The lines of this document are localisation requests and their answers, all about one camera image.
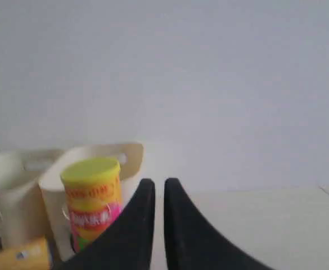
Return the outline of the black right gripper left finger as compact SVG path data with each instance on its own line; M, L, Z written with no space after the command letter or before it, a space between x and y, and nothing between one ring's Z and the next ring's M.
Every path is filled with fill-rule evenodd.
M115 222L56 269L150 269L154 220L155 184L144 178Z

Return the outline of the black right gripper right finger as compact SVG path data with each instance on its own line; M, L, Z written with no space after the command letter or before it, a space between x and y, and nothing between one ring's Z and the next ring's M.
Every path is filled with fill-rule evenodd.
M164 184L164 241L168 269L270 269L217 231L177 178Z

